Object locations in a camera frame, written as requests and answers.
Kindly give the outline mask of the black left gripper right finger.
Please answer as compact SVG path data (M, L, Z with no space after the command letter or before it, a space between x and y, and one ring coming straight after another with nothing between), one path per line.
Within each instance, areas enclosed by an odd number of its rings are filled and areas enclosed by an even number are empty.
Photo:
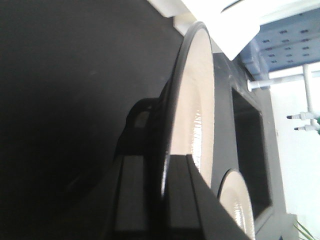
M247 240L207 186L191 155L171 155L166 183L169 240Z

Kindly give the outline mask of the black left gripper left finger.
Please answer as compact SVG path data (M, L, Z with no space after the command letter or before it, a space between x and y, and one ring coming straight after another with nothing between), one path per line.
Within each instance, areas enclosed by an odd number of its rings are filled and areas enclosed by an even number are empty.
M108 173L106 185L107 213L104 238L146 240L148 214L144 157L118 155Z

